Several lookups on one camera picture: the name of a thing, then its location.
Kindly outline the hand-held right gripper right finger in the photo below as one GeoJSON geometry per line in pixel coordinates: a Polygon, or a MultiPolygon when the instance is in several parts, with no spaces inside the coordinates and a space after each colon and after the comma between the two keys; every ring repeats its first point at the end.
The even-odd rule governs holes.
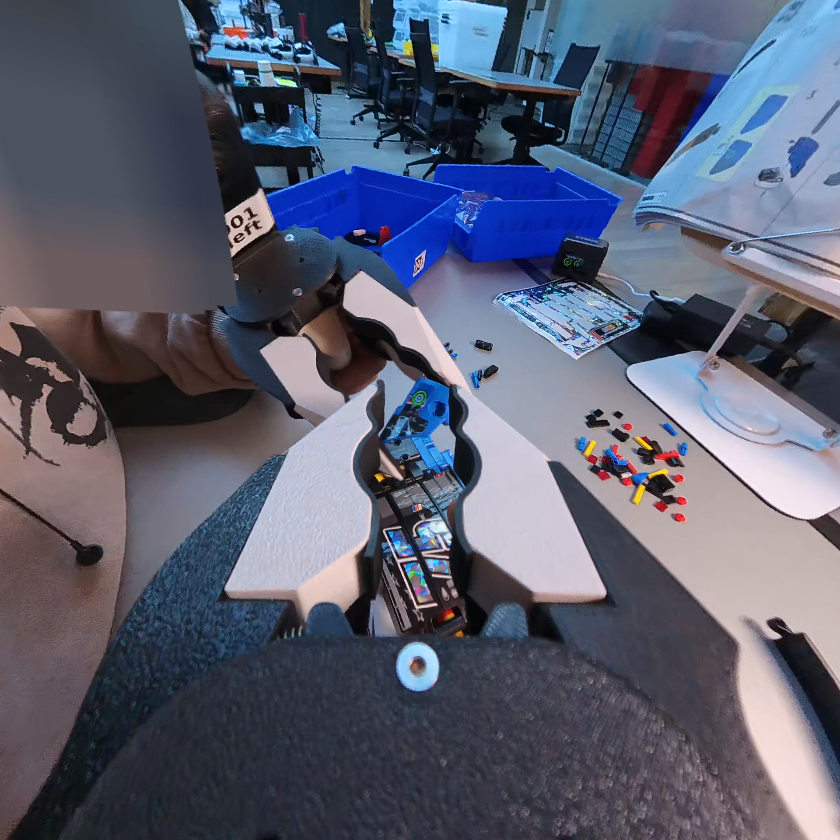
{"type": "Polygon", "coordinates": [[[608,606],[608,590],[558,481],[559,466],[468,387],[453,385],[453,572],[490,619],[499,606],[534,612],[608,606]]]}

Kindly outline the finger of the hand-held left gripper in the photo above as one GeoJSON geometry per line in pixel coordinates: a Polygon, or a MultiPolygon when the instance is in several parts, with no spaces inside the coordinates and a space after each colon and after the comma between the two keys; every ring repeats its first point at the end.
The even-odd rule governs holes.
{"type": "Polygon", "coordinates": [[[366,346],[414,380],[461,386],[461,371],[423,313],[378,280],[356,273],[343,288],[344,317],[366,346]]]}
{"type": "Polygon", "coordinates": [[[277,337],[259,353],[285,393],[282,402],[290,415],[320,425],[349,401],[333,384],[332,373],[341,358],[312,337],[277,337]]]}

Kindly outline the lego race car model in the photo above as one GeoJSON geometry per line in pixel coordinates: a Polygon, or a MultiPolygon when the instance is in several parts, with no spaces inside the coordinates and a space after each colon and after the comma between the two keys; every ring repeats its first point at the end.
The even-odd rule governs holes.
{"type": "Polygon", "coordinates": [[[449,389],[416,380],[380,440],[397,475],[379,472],[381,592],[397,635],[465,637],[466,598],[455,583],[447,511],[464,486],[433,432],[448,425],[449,389]]]}

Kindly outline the person's left forearm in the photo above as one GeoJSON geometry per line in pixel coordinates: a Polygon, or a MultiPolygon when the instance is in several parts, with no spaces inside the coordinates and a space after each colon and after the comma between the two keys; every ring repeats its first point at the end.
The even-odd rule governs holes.
{"type": "Polygon", "coordinates": [[[195,314],[23,308],[27,318],[90,382],[168,378],[190,396],[256,384],[234,361],[220,310],[195,314]]]}

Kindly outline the pile of small lego pieces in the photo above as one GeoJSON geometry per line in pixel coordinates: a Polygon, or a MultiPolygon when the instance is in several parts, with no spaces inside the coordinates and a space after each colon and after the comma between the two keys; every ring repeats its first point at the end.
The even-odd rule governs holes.
{"type": "Polygon", "coordinates": [[[678,428],[665,422],[644,434],[625,413],[596,408],[582,419],[584,433],[574,448],[586,470],[612,485],[634,508],[649,507],[674,522],[686,521],[686,460],[690,445],[678,428]]]}

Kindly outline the person's left hand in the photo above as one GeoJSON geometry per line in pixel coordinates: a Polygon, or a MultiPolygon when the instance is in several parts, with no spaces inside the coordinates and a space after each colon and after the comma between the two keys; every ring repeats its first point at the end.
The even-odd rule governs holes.
{"type": "Polygon", "coordinates": [[[350,362],[339,370],[331,371],[331,385],[342,394],[354,395],[376,382],[387,362],[388,359],[364,344],[353,344],[350,362]]]}

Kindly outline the black side cart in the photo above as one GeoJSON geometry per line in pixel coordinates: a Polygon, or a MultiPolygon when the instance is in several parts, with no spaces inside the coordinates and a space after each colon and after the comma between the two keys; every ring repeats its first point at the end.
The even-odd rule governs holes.
{"type": "Polygon", "coordinates": [[[292,86],[234,85],[239,130],[258,167],[284,169],[289,185],[323,170],[319,111],[308,111],[305,89],[292,86]]]}

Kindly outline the large blue storage bin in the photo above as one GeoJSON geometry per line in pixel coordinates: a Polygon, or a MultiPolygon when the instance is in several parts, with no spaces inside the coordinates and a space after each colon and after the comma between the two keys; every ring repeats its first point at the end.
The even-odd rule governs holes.
{"type": "Polygon", "coordinates": [[[598,239],[622,198],[560,167],[442,164],[458,193],[455,246],[473,262],[554,256],[566,235],[598,239]]]}

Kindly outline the black charger with green display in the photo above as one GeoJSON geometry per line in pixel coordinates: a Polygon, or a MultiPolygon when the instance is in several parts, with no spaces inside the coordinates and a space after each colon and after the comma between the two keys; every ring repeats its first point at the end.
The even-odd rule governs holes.
{"type": "Polygon", "coordinates": [[[603,238],[567,234],[554,257],[552,273],[563,280],[591,284],[601,271],[609,249],[603,238]]]}

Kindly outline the white book stand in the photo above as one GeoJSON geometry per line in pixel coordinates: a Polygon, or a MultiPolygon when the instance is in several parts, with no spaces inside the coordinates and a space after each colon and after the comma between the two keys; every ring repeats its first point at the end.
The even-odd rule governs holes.
{"type": "Polygon", "coordinates": [[[838,318],[838,268],[785,252],[771,238],[725,242],[683,227],[701,258],[748,281],[707,352],[632,364],[627,379],[773,509],[815,520],[839,508],[838,423],[747,362],[728,361],[725,342],[765,291],[838,318]]]}

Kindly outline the grey work table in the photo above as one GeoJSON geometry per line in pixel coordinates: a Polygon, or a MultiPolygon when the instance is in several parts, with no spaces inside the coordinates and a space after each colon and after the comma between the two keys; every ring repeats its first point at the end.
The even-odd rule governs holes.
{"type": "Polygon", "coordinates": [[[228,67],[257,71],[258,63],[270,63],[276,76],[293,77],[303,87],[318,94],[330,94],[333,83],[338,84],[343,78],[342,70],[332,62],[319,58],[317,64],[295,63],[292,60],[279,59],[268,54],[252,51],[227,49],[222,45],[213,45],[206,53],[206,63],[212,67],[228,67]]]}

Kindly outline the black office chair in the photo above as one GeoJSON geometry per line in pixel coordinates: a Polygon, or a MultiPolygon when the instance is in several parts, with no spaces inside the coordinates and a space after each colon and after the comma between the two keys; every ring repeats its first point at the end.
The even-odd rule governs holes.
{"type": "Polygon", "coordinates": [[[438,81],[428,21],[410,19],[409,35],[413,44],[418,43],[414,47],[413,69],[399,65],[388,55],[382,38],[374,38],[381,71],[376,103],[390,126],[380,132],[373,147],[379,149],[383,141],[396,136],[404,142],[406,154],[414,145],[428,149],[432,155],[422,159],[422,163],[435,167],[436,161],[447,153],[445,130],[449,117],[435,121],[443,110],[436,104],[438,81]]]}
{"type": "MultiPolygon", "coordinates": [[[[601,47],[582,46],[572,43],[568,48],[553,84],[562,88],[582,92],[601,47]]],[[[512,156],[500,161],[503,165],[536,165],[531,149],[542,145],[560,147],[567,140],[576,96],[556,97],[544,100],[540,119],[534,116],[536,101],[526,101],[521,114],[507,115],[501,120],[501,127],[515,141],[512,156]]]]}
{"type": "Polygon", "coordinates": [[[344,29],[349,56],[348,95],[370,102],[353,115],[350,123],[355,125],[357,121],[363,121],[365,115],[371,114],[380,128],[382,122],[389,119],[386,114],[392,93],[391,83],[385,78],[385,59],[380,55],[377,42],[371,46],[360,27],[346,24],[344,29]]]}

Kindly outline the long work table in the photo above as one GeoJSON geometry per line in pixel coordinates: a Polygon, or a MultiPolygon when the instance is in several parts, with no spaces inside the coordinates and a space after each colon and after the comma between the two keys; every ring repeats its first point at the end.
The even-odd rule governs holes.
{"type": "Polygon", "coordinates": [[[450,67],[434,62],[436,73],[481,85],[493,91],[515,93],[526,102],[545,102],[553,98],[578,98],[581,87],[566,87],[547,80],[531,79],[516,73],[475,68],[450,67]]]}

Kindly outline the black power adapter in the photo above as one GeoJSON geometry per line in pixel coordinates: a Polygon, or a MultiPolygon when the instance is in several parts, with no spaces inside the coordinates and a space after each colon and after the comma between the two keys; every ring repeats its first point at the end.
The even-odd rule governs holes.
{"type": "MultiPolygon", "coordinates": [[[[639,330],[693,350],[709,350],[733,314],[731,307],[701,295],[693,295],[683,303],[653,297],[643,312],[639,330]]],[[[771,321],[746,314],[721,351],[729,356],[747,356],[769,338],[773,328],[771,321]]]]}

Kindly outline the white storage box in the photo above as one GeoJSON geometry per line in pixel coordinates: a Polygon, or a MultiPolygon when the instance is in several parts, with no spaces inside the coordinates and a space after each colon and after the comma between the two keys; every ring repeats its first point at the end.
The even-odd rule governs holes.
{"type": "Polygon", "coordinates": [[[440,1],[437,15],[438,63],[446,68],[491,70],[508,10],[486,3],[440,1]]]}

